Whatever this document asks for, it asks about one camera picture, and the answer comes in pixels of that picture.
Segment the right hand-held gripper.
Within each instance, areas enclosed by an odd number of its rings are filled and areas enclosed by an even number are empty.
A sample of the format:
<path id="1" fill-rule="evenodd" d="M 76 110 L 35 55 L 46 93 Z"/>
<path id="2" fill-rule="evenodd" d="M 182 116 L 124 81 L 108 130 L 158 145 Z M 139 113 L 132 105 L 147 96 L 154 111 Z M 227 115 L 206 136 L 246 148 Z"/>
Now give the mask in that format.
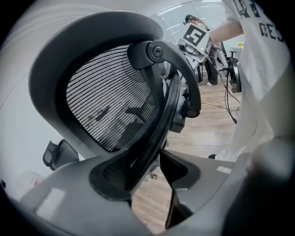
<path id="1" fill-rule="evenodd" d="M 186 24 L 184 34 L 178 42 L 179 49 L 188 56 L 193 69 L 203 65 L 212 47 L 212 39 L 207 31 L 194 24 Z"/>

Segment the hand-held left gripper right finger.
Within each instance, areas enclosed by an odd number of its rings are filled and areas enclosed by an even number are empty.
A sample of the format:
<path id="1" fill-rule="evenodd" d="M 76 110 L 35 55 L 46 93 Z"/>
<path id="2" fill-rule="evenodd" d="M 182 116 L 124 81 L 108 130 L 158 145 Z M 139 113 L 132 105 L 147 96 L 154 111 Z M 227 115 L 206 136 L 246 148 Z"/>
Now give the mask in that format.
<path id="1" fill-rule="evenodd" d="M 223 230 L 226 215 L 241 189 L 250 154 L 235 162 L 176 151 L 160 153 L 160 168 L 172 189 L 167 230 Z"/>

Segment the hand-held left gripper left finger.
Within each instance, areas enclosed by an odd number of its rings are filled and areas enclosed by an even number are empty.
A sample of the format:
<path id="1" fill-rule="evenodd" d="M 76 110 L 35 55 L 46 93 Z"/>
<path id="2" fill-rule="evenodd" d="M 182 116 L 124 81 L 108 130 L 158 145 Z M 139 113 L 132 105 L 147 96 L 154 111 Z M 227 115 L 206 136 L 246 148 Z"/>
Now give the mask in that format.
<path id="1" fill-rule="evenodd" d="M 119 155 L 66 164 L 33 187 L 19 204 L 50 233 L 64 236 L 150 236 L 131 210 L 131 194 L 103 177 Z"/>

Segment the black office chair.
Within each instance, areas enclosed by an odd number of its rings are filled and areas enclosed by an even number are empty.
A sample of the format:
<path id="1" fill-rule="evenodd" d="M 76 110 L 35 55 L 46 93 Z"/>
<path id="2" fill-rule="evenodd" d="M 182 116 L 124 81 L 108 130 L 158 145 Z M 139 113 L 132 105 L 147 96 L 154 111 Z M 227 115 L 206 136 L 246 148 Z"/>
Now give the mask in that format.
<path id="1" fill-rule="evenodd" d="M 101 12 L 65 26 L 29 72 L 38 113 L 83 156 L 57 167 L 40 189 L 88 189 L 126 198 L 186 118 L 201 111 L 194 70 L 149 17 Z"/>

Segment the person's right forearm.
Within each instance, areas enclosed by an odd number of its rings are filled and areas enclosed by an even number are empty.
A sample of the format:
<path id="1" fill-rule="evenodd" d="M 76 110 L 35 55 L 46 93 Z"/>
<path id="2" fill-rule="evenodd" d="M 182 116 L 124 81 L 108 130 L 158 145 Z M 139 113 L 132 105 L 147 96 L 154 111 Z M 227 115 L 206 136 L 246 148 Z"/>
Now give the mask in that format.
<path id="1" fill-rule="evenodd" d="M 220 26 L 209 31 L 213 44 L 229 40 L 231 38 L 231 22 L 223 22 Z"/>

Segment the black and white swivel chair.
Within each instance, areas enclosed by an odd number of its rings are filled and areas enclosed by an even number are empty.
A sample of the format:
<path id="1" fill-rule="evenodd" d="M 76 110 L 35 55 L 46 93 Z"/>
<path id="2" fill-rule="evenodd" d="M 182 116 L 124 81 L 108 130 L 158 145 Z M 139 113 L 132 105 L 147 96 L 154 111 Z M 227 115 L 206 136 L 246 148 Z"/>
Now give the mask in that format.
<path id="1" fill-rule="evenodd" d="M 226 76 L 230 76 L 230 84 L 232 86 L 231 91 L 233 93 L 242 92 L 241 78 L 238 69 L 238 59 L 234 57 L 236 51 L 230 51 L 230 56 L 224 48 L 223 42 L 220 43 L 220 49 L 218 51 L 217 61 L 226 69 Z"/>

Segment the person in white clothes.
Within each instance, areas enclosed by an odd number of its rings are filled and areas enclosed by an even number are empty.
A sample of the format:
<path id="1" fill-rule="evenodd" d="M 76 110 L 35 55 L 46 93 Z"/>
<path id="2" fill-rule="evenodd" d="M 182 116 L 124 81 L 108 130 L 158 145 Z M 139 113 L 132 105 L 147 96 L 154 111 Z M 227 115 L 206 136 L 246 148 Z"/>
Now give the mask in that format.
<path id="1" fill-rule="evenodd" d="M 290 62 L 290 52 L 275 24 L 254 0 L 223 0 L 227 20 L 243 29 L 239 68 L 256 101 L 278 82 Z"/>

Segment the person's white trousers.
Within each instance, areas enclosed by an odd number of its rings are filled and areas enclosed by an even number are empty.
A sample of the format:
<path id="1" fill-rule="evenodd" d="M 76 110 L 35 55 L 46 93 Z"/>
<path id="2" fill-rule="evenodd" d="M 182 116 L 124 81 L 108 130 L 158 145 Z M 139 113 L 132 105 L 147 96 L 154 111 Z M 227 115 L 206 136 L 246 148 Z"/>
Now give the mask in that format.
<path id="1" fill-rule="evenodd" d="M 265 94 L 258 93 L 261 80 L 242 78 L 240 115 L 230 144 L 216 160 L 236 161 L 274 137 L 295 136 L 295 72 L 288 67 Z"/>

